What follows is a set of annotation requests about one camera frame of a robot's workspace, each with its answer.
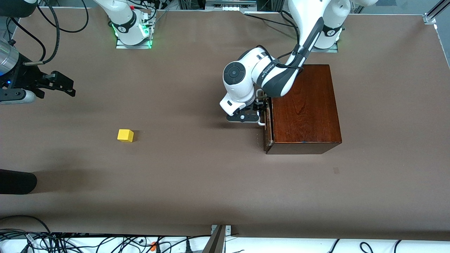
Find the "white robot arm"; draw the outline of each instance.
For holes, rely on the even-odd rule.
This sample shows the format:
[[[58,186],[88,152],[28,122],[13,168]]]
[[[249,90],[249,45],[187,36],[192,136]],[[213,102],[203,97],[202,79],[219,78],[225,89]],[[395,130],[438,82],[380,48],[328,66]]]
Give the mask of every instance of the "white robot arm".
[[[378,0],[355,1],[371,5]],[[342,24],[350,12],[349,0],[289,0],[289,9],[299,29],[299,40],[285,64],[262,46],[243,53],[223,72],[227,94],[220,106],[230,116],[255,100],[254,84],[269,97],[284,96],[292,87],[313,46],[329,48],[339,39]]]
[[[94,0],[111,19],[117,37],[126,45],[136,45],[149,36],[149,15],[131,9],[125,0]]]

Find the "black cable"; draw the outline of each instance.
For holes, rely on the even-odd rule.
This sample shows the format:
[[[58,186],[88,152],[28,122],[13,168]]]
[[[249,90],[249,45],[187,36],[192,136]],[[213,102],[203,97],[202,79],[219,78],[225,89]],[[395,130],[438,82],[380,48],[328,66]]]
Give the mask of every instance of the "black cable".
[[[246,16],[249,16],[249,17],[252,17],[252,18],[257,18],[257,19],[265,20],[265,21],[268,21],[268,22],[272,22],[272,23],[279,24],[279,25],[283,25],[283,26],[287,26],[287,27],[294,27],[294,26],[292,26],[292,25],[288,25],[288,24],[285,24],[285,23],[280,23],[280,22],[273,21],[273,20],[270,20],[270,19],[260,18],[260,17],[253,16],[253,15],[250,15],[250,14],[245,14],[245,15],[246,15]]]
[[[44,238],[43,238],[43,237],[46,237],[46,238],[48,238],[48,239],[50,240],[50,247],[45,248],[44,250],[47,249],[49,252],[51,252],[51,250],[55,250],[55,248],[56,248],[56,247],[53,247],[53,246],[52,246],[53,242],[56,241],[56,240],[61,240],[60,238],[57,238],[57,237],[52,236],[52,235],[50,235],[50,234],[40,233],[40,232],[29,232],[29,231],[27,232],[27,231],[19,231],[19,230],[11,230],[11,229],[0,229],[0,230],[2,230],[2,231],[17,231],[17,233],[16,233],[14,236],[10,236],[9,239],[14,238],[14,237],[17,237],[17,236],[21,236],[21,235],[22,235],[22,236],[23,236],[23,235],[27,235],[27,234],[41,236],[41,239],[44,241],[46,247],[48,247],[47,243],[45,242],[45,240],[44,240]],[[64,240],[64,241],[67,242],[67,244],[71,245],[74,249],[75,249],[75,248],[76,248],[76,249],[78,248],[76,245],[72,244],[71,242],[66,241],[66,240]]]
[[[189,237],[188,239],[184,239],[184,240],[181,240],[181,241],[179,241],[179,242],[177,242],[177,243],[175,243],[175,244],[173,244],[172,246],[170,246],[169,248],[167,248],[167,249],[165,249],[163,252],[161,252],[161,253],[164,253],[164,252],[166,252],[167,250],[172,250],[172,247],[175,247],[176,245],[178,245],[178,244],[180,244],[180,243],[182,243],[182,242],[185,242],[185,241],[187,241],[187,240],[189,240],[189,239],[194,239],[194,238],[198,238],[198,237],[206,237],[206,236],[211,236],[211,235],[197,235],[197,236],[191,236],[191,237]]]
[[[11,21],[13,21],[13,23],[16,24],[16,26],[18,28],[20,28],[22,31],[24,31],[26,34],[28,34],[31,38],[33,38],[35,41],[37,41],[39,43],[39,45],[42,47],[42,55],[41,55],[39,61],[42,61],[45,57],[45,54],[47,53],[47,50],[45,49],[45,45],[38,38],[36,38],[34,35],[32,35],[27,29],[25,29],[22,25],[20,25],[16,21],[16,19],[11,18]]]
[[[46,59],[45,61],[42,62],[43,64],[46,64],[46,63],[50,62],[51,60],[53,60],[53,58],[55,58],[56,52],[58,51],[58,47],[59,47],[59,30],[60,30],[60,28],[59,28],[58,17],[56,16],[55,10],[50,5],[49,0],[43,0],[43,1],[47,4],[47,6],[49,7],[49,9],[50,9],[50,11],[51,11],[51,13],[53,15],[53,18],[54,18],[54,21],[55,21],[55,27],[56,27],[55,48],[53,49],[52,55],[48,59]]]
[[[366,246],[369,248],[370,252],[365,251],[365,250],[363,249],[363,245],[366,245]],[[361,249],[361,251],[364,252],[364,253],[374,253],[374,251],[372,250],[372,247],[371,247],[368,243],[366,243],[366,242],[360,243],[360,249]]]
[[[278,56],[277,59],[281,59],[281,58],[283,58],[284,56],[288,56],[288,55],[290,55],[290,54],[292,54],[292,52],[288,52],[288,53],[282,54],[282,55]]]
[[[75,249],[78,249],[78,251],[80,251],[81,248],[97,248],[97,249],[99,249],[100,246],[102,246],[103,244],[109,243],[109,242],[113,241],[114,239],[115,239],[115,237],[106,237],[98,245],[95,245],[95,246],[67,247],[67,245],[64,245],[64,249],[70,250],[70,251],[75,251]]]
[[[86,3],[84,2],[84,0],[81,0],[81,1],[83,2],[83,6],[84,6],[85,11],[86,11],[86,23],[84,24],[84,26],[83,26],[82,28],[80,28],[80,29],[78,29],[78,30],[75,30],[75,31],[70,31],[70,30],[66,30],[66,29],[59,28],[61,31],[63,31],[63,32],[69,32],[69,33],[77,33],[77,32],[83,31],[83,30],[86,28],[87,24],[89,23],[89,12],[87,11]],[[42,12],[42,10],[41,10],[41,8],[40,8],[39,6],[37,6],[37,9],[38,9],[39,12],[42,14],[42,16],[47,20],[47,22],[49,22],[53,27],[56,27],[56,25],[53,24],[53,23],[48,19],[48,17]]]
[[[397,253],[397,246],[398,246],[398,244],[401,242],[401,240],[398,240],[396,243],[395,243],[395,246],[394,246],[394,253]]]
[[[47,230],[47,232],[50,234],[49,227],[47,227],[47,225],[41,219],[36,218],[34,216],[31,216],[31,215],[11,215],[11,216],[6,216],[6,217],[3,217],[3,218],[0,218],[0,221],[1,220],[6,220],[6,219],[10,219],[10,218],[18,218],[18,217],[30,218],[30,219],[37,220],[42,226],[44,226],[45,230]]]
[[[162,239],[162,237],[159,237],[158,236],[158,239],[156,240],[156,242],[155,243],[152,243],[152,244],[150,244],[149,246],[150,246],[150,248],[145,252],[145,253],[149,253],[150,252],[150,250],[154,247],[154,246],[156,246],[156,250],[158,250],[158,246],[159,246],[159,241]]]
[[[10,41],[11,40],[11,35],[13,34],[10,30],[9,30],[9,24],[11,23],[11,18],[6,18],[6,31],[8,32],[8,38]]]
[[[10,219],[10,218],[17,218],[17,217],[30,218],[30,219],[34,219],[34,220],[38,221],[38,222],[45,228],[45,230],[47,230],[49,236],[51,236],[51,232],[50,232],[49,227],[48,227],[41,219],[36,218],[36,217],[34,217],[34,216],[31,216],[31,215],[11,215],[11,216],[6,216],[6,217],[3,217],[3,218],[0,218],[0,221],[1,221],[1,220],[5,220],[5,219]],[[50,240],[50,247],[52,247],[52,242],[57,243],[56,240],[55,240],[55,241],[54,241],[54,240]]]
[[[136,240],[136,238],[137,238],[137,237],[134,237],[134,238],[131,238],[131,237],[129,237],[129,238],[128,238],[129,242],[127,242],[127,243],[123,243],[123,244],[122,244],[122,246],[120,247],[120,249],[119,249],[119,252],[118,252],[118,253],[122,253],[122,252],[123,252],[123,250],[125,249],[125,247],[126,247],[126,246],[128,246],[128,245],[130,245],[130,246],[133,246],[133,247],[137,248],[137,249],[139,250],[139,252],[141,252],[141,250],[140,250],[140,248],[139,248],[139,247],[137,247],[137,246],[135,246],[135,245],[132,245],[132,244],[131,244],[132,242],[135,242],[134,240]]]
[[[191,249],[191,243],[189,242],[189,237],[186,237],[186,252],[185,253],[193,253]]]
[[[334,241],[334,244],[333,244],[333,246],[331,247],[331,250],[328,251],[328,253],[333,253],[334,248],[336,247],[336,245],[337,245],[337,243],[339,242],[339,240],[340,240],[340,239],[336,239],[336,241]]]
[[[295,35],[297,36],[297,43],[300,41],[300,33],[298,32],[298,27],[294,24],[294,22],[290,21],[289,19],[287,19],[283,14],[287,14],[289,15],[290,18],[292,18],[291,14],[289,14],[287,11],[282,10],[280,12],[281,17],[286,20],[288,23],[290,23],[292,25],[292,27],[294,27],[295,30]]]
[[[261,46],[261,45],[257,45],[256,47],[259,47],[259,48],[263,49],[264,52],[267,54],[267,56],[270,58],[271,61],[274,60],[274,59],[272,58],[272,56],[270,55],[269,51],[267,51],[267,49],[266,49],[265,47],[263,47],[263,46]],[[303,68],[302,68],[302,67],[290,66],[290,65],[284,65],[284,64],[281,64],[281,63],[277,63],[276,66],[279,67],[279,68],[294,68],[294,69],[299,69],[300,72],[299,72],[298,74],[300,74],[300,73],[303,71]]]
[[[144,3],[144,5],[142,5],[142,4],[138,4],[138,3],[135,3],[135,2],[133,2],[133,1],[131,1],[131,0],[127,0],[128,2],[130,2],[130,3],[133,3],[133,4],[135,4],[135,5],[140,5],[140,6],[143,6],[143,7],[145,7],[146,9],[149,9],[149,7],[150,8],[152,8],[154,11],[153,11],[153,14],[152,14],[152,16],[151,17],[149,17],[148,19],[146,19],[146,20],[144,20],[144,22],[147,22],[148,20],[150,20],[150,19],[152,19],[152,18],[154,18],[155,17],[155,15],[156,15],[156,8],[155,7],[153,7],[153,6],[148,6],[148,5],[146,5],[145,3]]]

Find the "metal frame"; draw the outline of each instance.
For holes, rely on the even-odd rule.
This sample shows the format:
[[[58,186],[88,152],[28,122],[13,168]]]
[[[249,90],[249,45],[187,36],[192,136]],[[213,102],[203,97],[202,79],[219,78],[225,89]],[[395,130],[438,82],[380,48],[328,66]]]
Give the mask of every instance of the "metal frame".
[[[426,12],[423,22],[427,25],[435,24],[436,17],[441,14],[450,5],[450,0],[440,0],[430,11]]]
[[[205,248],[202,253],[223,253],[225,237],[231,234],[231,226],[226,225],[215,225],[212,226],[211,231],[214,231],[211,237],[206,243]]]

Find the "wooden box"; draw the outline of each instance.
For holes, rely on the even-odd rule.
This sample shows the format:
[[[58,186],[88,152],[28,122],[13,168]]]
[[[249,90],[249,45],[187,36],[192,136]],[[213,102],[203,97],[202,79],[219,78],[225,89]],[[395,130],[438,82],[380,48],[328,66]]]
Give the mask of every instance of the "wooden box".
[[[323,154],[342,143],[329,65],[304,65],[291,90],[266,110],[267,154]]]

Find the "yellow cube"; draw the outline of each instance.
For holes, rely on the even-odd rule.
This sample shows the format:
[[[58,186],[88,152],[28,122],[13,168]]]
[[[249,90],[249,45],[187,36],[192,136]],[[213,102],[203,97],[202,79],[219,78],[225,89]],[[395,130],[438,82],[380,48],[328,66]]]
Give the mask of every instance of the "yellow cube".
[[[133,142],[133,136],[135,134],[130,129],[119,129],[117,139],[121,142]]]

